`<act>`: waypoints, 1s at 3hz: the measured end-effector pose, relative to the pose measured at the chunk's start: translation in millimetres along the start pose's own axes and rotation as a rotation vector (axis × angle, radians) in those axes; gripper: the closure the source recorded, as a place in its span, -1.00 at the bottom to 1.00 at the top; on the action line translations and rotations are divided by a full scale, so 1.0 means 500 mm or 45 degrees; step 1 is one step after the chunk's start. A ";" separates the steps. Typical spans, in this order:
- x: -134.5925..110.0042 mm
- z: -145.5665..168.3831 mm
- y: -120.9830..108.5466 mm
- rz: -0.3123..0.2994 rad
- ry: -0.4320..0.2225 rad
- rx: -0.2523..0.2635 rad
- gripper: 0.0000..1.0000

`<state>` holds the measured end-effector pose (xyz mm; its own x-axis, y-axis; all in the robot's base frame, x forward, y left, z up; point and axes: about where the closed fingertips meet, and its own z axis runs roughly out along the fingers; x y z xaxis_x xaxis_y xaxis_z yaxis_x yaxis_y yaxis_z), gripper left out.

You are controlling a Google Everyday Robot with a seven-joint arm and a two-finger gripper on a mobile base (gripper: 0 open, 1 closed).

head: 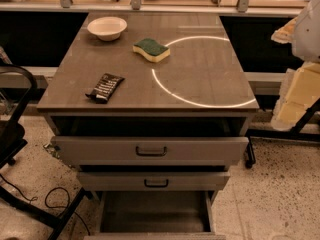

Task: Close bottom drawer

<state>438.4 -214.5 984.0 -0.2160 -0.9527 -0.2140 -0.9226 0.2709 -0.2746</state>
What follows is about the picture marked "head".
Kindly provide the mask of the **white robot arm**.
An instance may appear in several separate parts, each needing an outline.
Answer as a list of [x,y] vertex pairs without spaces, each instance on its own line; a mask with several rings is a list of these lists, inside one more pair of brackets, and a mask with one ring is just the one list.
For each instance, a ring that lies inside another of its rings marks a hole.
[[292,45],[303,64],[288,69],[273,110],[271,125],[278,131],[293,128],[320,98],[320,0],[310,0],[301,13],[276,30],[271,39]]

